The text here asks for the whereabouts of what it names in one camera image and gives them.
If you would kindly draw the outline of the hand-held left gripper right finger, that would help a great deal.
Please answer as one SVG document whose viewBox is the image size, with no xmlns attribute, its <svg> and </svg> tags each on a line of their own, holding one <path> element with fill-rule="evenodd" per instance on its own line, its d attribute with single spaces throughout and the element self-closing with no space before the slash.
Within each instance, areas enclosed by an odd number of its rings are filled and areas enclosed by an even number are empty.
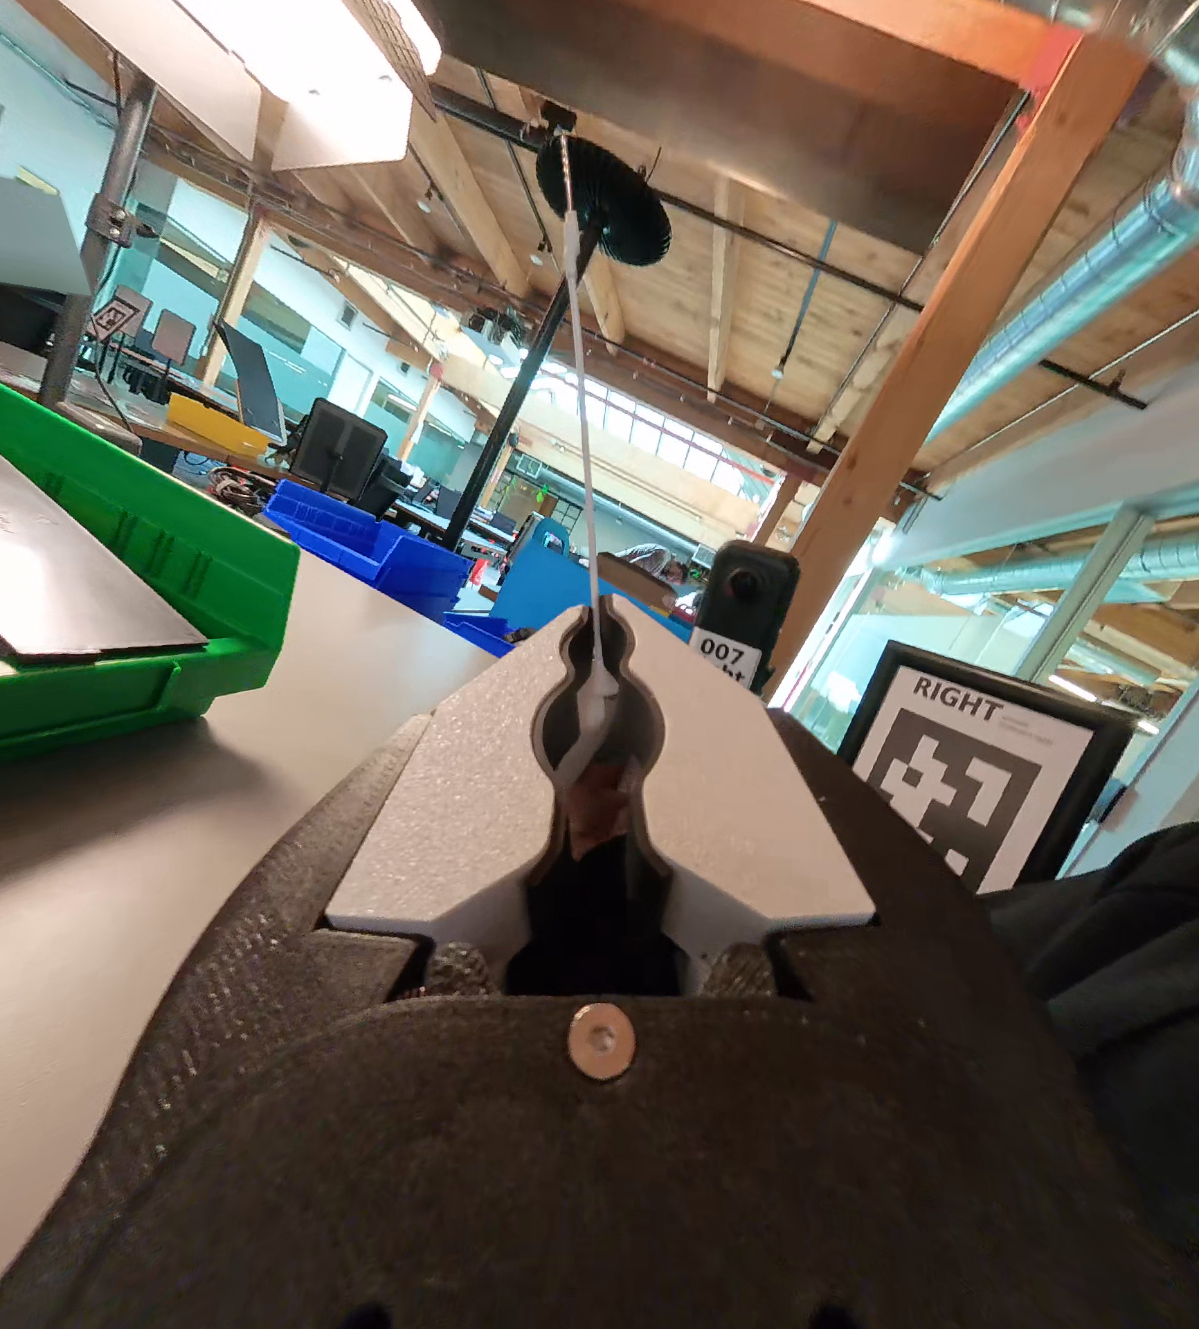
<svg viewBox="0 0 1199 1329">
<path fill-rule="evenodd" d="M 730 947 L 869 928 L 879 908 L 763 703 L 643 609 L 605 595 L 617 718 L 603 761 L 625 766 L 637 859 L 657 876 L 657 932 L 684 988 Z"/>
</svg>

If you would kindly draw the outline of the white plastic stick tool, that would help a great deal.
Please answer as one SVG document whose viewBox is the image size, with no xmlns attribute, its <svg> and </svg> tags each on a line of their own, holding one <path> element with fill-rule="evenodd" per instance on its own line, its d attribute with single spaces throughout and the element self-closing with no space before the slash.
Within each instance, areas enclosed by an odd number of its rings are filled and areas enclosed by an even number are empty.
<svg viewBox="0 0 1199 1329">
<path fill-rule="evenodd" d="M 592 484 L 592 429 L 584 418 L 584 332 L 580 314 L 580 286 L 582 286 L 582 225 L 577 211 L 577 186 L 572 186 L 572 139 L 566 132 L 555 132 L 560 142 L 560 167 L 562 167 L 562 275 L 568 286 L 572 307 L 572 354 L 577 354 L 577 418 L 580 418 L 580 453 L 582 453 L 582 491 L 584 491 L 584 533 L 587 533 L 587 623 L 592 623 L 592 673 L 577 688 L 577 718 L 580 734 L 572 750 L 560 765 L 560 776 L 566 786 L 577 786 L 580 776 L 592 766 L 607 733 L 617 718 L 617 697 L 622 683 L 605 662 L 605 629 L 603 629 L 603 578 L 597 578 L 597 530 L 595 530 L 595 484 Z"/>
</svg>

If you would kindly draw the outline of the green plastic bin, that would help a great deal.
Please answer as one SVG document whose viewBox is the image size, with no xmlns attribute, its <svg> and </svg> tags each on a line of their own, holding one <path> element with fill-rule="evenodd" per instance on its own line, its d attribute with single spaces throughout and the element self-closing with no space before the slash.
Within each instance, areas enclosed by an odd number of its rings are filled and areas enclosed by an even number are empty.
<svg viewBox="0 0 1199 1329">
<path fill-rule="evenodd" d="M 2 383 L 0 454 L 204 637 L 0 676 L 0 765 L 196 723 L 269 683 L 298 572 L 291 540 Z"/>
</svg>

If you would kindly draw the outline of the person's right hand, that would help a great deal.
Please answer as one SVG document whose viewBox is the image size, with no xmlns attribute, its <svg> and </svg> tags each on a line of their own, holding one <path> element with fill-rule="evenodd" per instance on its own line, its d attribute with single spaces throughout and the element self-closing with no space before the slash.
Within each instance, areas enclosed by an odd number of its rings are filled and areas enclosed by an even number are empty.
<svg viewBox="0 0 1199 1329">
<path fill-rule="evenodd" d="M 568 851 L 577 863 L 607 845 L 610 838 L 627 835 L 632 825 L 627 800 L 632 800 L 627 766 L 595 761 L 580 775 L 580 779 L 568 786 L 562 800 Z"/>
</svg>

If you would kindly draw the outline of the blue plastic tote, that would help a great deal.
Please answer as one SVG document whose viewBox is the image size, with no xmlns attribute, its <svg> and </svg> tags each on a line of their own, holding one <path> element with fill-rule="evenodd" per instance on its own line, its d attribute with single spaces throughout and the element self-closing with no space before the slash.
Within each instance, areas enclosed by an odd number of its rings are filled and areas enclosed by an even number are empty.
<svg viewBox="0 0 1199 1329">
<path fill-rule="evenodd" d="M 572 557 L 568 533 L 555 519 L 533 515 L 509 550 L 509 570 L 501 578 L 493 615 L 507 617 L 514 630 L 539 630 L 566 609 L 587 609 L 587 565 Z M 679 640 L 693 637 L 693 629 L 674 615 L 648 615 Z"/>
</svg>

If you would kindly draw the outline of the black framed marker sign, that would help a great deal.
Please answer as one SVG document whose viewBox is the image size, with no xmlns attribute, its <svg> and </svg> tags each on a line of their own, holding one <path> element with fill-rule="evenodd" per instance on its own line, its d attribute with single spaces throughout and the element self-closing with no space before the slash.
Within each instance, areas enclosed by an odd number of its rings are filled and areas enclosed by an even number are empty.
<svg viewBox="0 0 1199 1329">
<path fill-rule="evenodd" d="M 971 893 L 1055 879 L 1138 718 L 890 640 L 839 758 Z"/>
</svg>

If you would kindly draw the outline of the black floor lamp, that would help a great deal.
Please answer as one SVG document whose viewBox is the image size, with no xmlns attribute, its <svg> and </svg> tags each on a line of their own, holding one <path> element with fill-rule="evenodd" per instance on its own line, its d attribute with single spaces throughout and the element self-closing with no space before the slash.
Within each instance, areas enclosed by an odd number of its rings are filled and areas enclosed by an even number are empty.
<svg viewBox="0 0 1199 1329">
<path fill-rule="evenodd" d="M 507 401 L 497 411 L 474 476 L 448 517 L 448 527 L 441 533 L 441 545 L 448 554 L 457 550 L 470 523 L 474 503 L 492 480 L 492 468 L 504 454 L 509 429 L 519 421 L 528 394 L 547 354 L 553 351 L 566 317 L 572 319 L 577 373 L 580 380 L 584 376 L 580 286 L 592 256 L 605 255 L 607 260 L 641 269 L 657 267 L 674 245 L 674 225 L 657 190 L 651 190 L 651 181 L 610 151 L 587 142 L 572 132 L 551 132 L 551 137 L 535 151 L 535 181 L 547 204 L 562 221 L 562 279 L 530 343 L 523 367 L 517 370 L 517 380 L 509 383 Z"/>
</svg>

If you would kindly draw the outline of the black office chair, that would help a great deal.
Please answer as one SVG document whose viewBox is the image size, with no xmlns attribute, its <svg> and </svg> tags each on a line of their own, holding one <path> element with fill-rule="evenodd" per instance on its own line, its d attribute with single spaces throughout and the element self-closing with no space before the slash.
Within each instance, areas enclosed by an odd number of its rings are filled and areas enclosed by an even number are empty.
<svg viewBox="0 0 1199 1329">
<path fill-rule="evenodd" d="M 351 503 L 370 515 L 375 519 L 384 519 L 391 506 L 411 491 L 412 478 L 415 478 L 412 465 L 393 460 L 391 453 L 379 453 L 365 488 Z"/>
</svg>

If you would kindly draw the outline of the black computer monitor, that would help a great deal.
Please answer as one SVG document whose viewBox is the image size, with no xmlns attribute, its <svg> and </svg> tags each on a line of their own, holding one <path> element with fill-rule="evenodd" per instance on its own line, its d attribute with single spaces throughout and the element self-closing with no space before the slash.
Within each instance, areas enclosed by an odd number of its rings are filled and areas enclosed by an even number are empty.
<svg viewBox="0 0 1199 1329">
<path fill-rule="evenodd" d="M 379 426 L 314 396 L 291 437 L 294 454 L 287 478 L 351 503 L 367 488 L 386 439 Z"/>
</svg>

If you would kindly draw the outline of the yellow plastic bin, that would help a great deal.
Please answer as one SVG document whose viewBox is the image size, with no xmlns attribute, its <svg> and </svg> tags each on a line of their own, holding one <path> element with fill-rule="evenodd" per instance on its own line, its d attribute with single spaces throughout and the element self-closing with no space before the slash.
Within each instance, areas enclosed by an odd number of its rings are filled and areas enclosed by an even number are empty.
<svg viewBox="0 0 1199 1329">
<path fill-rule="evenodd" d="M 187 394 L 171 394 L 166 403 L 166 421 L 171 429 L 189 434 L 200 441 L 224 448 L 241 460 L 263 460 L 269 453 L 269 437 L 228 418 L 224 411 L 204 407 Z"/>
</svg>

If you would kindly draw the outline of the black board on easel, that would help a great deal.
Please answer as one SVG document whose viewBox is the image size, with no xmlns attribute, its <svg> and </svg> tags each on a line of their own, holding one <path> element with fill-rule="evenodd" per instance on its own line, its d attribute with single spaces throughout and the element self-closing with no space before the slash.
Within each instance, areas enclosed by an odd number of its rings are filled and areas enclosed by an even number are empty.
<svg viewBox="0 0 1199 1329">
<path fill-rule="evenodd" d="M 910 255 L 1015 81 L 813 5 L 435 0 L 441 49 Z"/>
</svg>

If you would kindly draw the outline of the tilted black board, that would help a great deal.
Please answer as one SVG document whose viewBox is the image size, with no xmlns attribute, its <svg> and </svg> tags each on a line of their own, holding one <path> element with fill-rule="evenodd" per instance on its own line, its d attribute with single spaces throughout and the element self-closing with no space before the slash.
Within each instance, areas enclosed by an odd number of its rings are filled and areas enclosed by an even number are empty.
<svg viewBox="0 0 1199 1329">
<path fill-rule="evenodd" d="M 224 319 L 214 319 L 214 334 L 234 363 L 234 396 L 241 423 L 246 429 L 256 429 L 269 447 L 282 448 L 291 429 L 263 344 L 246 338 Z"/>
</svg>

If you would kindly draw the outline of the white lit softbox lamp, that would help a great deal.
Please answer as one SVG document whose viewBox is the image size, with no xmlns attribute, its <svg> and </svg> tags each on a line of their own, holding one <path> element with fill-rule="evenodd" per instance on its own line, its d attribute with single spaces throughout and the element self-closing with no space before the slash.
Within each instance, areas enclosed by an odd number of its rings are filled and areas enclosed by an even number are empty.
<svg viewBox="0 0 1199 1329">
<path fill-rule="evenodd" d="M 287 105 L 274 173 L 396 164 L 435 114 L 441 42 L 384 0 L 69 0 L 64 9 L 243 159 L 263 95 Z"/>
</svg>

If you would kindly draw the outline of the white flat board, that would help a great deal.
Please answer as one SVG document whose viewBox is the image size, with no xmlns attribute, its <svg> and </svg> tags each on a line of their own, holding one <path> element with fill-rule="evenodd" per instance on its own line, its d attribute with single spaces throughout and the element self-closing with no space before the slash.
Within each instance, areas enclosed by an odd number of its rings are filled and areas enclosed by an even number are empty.
<svg viewBox="0 0 1199 1329">
<path fill-rule="evenodd" d="M 0 286 L 91 295 L 63 194 L 0 175 Z"/>
</svg>

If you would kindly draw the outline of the wooden support post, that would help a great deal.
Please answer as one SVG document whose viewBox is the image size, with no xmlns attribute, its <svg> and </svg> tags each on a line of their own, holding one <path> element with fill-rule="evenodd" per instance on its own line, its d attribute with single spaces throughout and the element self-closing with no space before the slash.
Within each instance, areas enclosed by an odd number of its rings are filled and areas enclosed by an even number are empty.
<svg viewBox="0 0 1199 1329">
<path fill-rule="evenodd" d="M 775 694 L 803 653 L 831 591 L 884 517 L 943 407 L 1026 275 L 1077 179 L 1130 102 L 1146 59 L 1114 40 L 1080 37 L 1015 132 L 974 211 L 956 236 L 916 324 L 890 362 L 869 418 L 825 476 L 818 502 L 792 540 L 800 584 L 775 646 Z"/>
</svg>

